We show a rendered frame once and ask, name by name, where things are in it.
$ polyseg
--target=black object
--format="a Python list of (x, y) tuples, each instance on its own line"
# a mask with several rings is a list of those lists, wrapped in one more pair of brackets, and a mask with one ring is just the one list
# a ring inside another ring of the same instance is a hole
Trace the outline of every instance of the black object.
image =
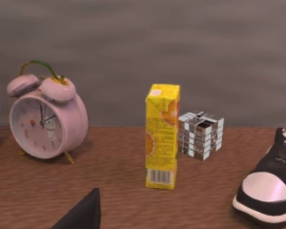
[[(273, 146), (270, 148), (269, 152), (262, 158), (255, 169), (249, 174), (256, 172), (267, 172), (277, 176), (286, 184), (286, 137), (283, 135), (283, 128), (278, 128), (276, 130), (276, 136)], [(283, 216), (286, 214), (286, 200), (281, 200), (278, 202), (263, 202), (257, 199), (253, 199), (248, 196), (244, 191), (242, 186), (239, 187), (236, 195), (236, 200), (245, 205), (246, 207), (253, 209), (264, 215), (270, 217)], [(259, 225), (262, 225), (266, 228), (280, 229), (286, 226), (286, 221), (278, 223), (270, 223), (259, 221), (253, 216), (241, 212), (235, 209), (235, 212), (240, 213), (245, 218), (253, 221)]]
[(52, 229), (100, 229), (100, 190), (93, 189), (84, 199), (63, 216)]

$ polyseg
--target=gray wall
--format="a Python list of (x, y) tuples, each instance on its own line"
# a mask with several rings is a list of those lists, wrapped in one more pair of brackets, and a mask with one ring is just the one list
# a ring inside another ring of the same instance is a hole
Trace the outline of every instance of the gray wall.
[(143, 125), (152, 83), (180, 84), (182, 112), (286, 125), (286, 0), (0, 0), (0, 125), (31, 59), (74, 81), (91, 125)]

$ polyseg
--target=shoe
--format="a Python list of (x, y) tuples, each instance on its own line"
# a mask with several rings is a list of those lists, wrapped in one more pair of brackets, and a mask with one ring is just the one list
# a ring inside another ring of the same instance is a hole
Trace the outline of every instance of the shoe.
[(243, 180), (232, 203), (247, 219), (267, 228), (286, 226), (286, 130), (278, 128), (267, 154)]

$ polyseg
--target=juice box top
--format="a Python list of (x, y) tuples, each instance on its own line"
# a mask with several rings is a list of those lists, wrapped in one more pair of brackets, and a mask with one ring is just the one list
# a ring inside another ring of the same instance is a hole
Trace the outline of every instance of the juice box top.
[(145, 102), (151, 101), (160, 111), (167, 112), (171, 101), (179, 100), (180, 86), (173, 84), (153, 84)]
[(174, 84), (153, 84), (146, 99), (178, 99), (180, 86)]

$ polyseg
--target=juice box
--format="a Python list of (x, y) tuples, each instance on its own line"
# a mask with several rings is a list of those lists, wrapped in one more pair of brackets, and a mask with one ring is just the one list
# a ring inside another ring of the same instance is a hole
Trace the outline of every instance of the juice box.
[(174, 189), (180, 86), (153, 84), (146, 97), (146, 187)]

